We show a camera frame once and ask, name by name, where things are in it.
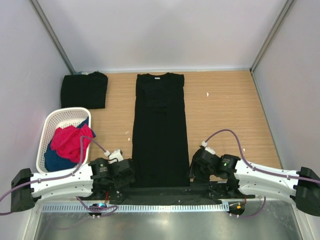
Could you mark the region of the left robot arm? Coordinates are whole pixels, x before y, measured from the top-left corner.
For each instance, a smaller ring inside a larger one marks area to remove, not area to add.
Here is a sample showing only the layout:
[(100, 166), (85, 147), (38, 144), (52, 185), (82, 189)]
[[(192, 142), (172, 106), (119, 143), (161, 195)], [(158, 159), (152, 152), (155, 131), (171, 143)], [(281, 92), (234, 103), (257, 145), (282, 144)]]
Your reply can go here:
[(106, 192), (119, 190), (135, 181), (132, 159), (111, 161), (97, 158), (79, 168), (32, 173), (22, 169), (11, 181), (10, 211), (32, 209), (38, 201), (73, 197), (101, 200)]

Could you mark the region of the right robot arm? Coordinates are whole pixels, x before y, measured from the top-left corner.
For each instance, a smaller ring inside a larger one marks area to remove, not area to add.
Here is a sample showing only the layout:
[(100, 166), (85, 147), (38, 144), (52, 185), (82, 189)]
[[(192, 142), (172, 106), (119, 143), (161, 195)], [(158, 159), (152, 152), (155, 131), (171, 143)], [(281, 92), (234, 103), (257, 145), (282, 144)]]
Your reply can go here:
[(189, 177), (209, 183), (211, 176), (225, 180), (218, 187), (220, 198), (262, 196), (293, 204), (311, 216), (320, 215), (320, 178), (310, 168), (266, 167), (230, 154), (218, 156), (212, 148), (202, 146), (192, 157)]

